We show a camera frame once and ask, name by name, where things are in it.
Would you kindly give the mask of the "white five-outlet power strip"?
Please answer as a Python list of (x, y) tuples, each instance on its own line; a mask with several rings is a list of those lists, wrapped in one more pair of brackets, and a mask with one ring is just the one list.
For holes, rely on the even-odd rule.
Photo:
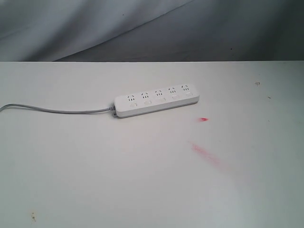
[(114, 99), (116, 116), (126, 118), (196, 104), (200, 94), (192, 84), (145, 90)]

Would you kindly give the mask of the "grey backdrop cloth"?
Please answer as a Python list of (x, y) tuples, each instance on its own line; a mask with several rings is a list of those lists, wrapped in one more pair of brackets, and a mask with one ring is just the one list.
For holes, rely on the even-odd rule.
[(303, 60), (301, 0), (3, 0), (1, 61)]

